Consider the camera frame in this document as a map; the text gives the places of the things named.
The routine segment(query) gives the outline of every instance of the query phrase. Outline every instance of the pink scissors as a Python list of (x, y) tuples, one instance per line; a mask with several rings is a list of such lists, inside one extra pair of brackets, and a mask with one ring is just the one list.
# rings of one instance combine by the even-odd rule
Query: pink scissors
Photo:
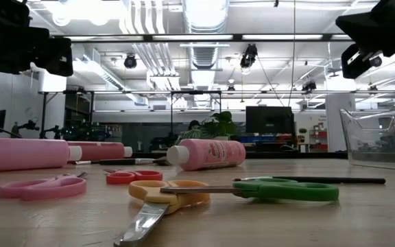
[(20, 198), (25, 201), (49, 200), (75, 196), (86, 191), (86, 181), (80, 175), (63, 174), (54, 178), (8, 183), (0, 187), (0, 198)]

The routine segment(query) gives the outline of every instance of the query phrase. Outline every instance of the table surface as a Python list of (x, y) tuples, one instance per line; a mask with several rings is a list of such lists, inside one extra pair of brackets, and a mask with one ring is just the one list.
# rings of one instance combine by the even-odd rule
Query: table surface
[[(1, 172), (0, 185), (14, 180), (88, 172), (87, 192), (61, 200), (22, 202), (0, 199), (0, 246), (113, 246), (131, 223), (141, 203), (125, 185), (107, 185), (99, 165), (64, 169)], [(229, 185), (232, 178), (251, 176), (384, 177), (386, 185), (339, 185), (339, 202), (255, 202), (231, 194), (213, 194), (211, 201), (165, 216), (144, 241), (151, 246), (394, 246), (395, 170), (350, 166), (333, 159), (248, 160), (240, 167), (182, 172), (157, 169), (165, 180), (200, 180)]]

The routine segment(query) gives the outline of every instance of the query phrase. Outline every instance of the scissors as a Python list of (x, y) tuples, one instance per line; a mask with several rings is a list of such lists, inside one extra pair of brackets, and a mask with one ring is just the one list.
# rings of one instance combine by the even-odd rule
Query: scissors
[(207, 193), (172, 194), (161, 193), (161, 187), (202, 187), (206, 183), (191, 180), (140, 180), (129, 184), (129, 194), (144, 201), (138, 215), (128, 229), (115, 240), (114, 246), (137, 246), (158, 224), (164, 214), (174, 213), (181, 207), (199, 204), (210, 200)]
[(339, 189), (322, 183), (298, 183), (279, 178), (257, 178), (234, 182), (232, 186), (163, 187), (162, 193), (233, 193), (242, 198), (271, 198), (332, 202), (338, 200)]
[(115, 169), (104, 169), (109, 172), (106, 182), (109, 185), (128, 185), (138, 180), (159, 180), (163, 179), (163, 174), (157, 171), (126, 171)]
[(12, 182), (0, 186), (0, 198), (20, 198), (24, 201), (49, 200), (75, 196), (86, 191), (87, 175), (63, 174), (53, 178)]

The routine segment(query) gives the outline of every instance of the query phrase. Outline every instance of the plastic bin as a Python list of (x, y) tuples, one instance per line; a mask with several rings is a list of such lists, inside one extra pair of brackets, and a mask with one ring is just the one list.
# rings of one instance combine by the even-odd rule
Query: plastic bin
[(395, 110), (365, 116), (340, 113), (350, 164), (395, 169)]

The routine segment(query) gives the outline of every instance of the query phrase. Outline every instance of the bottle cap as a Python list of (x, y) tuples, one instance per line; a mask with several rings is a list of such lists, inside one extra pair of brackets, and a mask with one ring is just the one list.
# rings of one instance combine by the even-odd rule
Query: bottle cap
[(124, 156), (132, 157), (132, 147), (124, 147)]
[(82, 159), (82, 148), (80, 146), (69, 146), (68, 161), (80, 161)]
[(184, 146), (175, 145), (169, 148), (167, 151), (167, 161), (169, 161), (169, 163), (172, 165), (185, 164), (187, 161), (189, 161), (189, 157), (189, 149)]

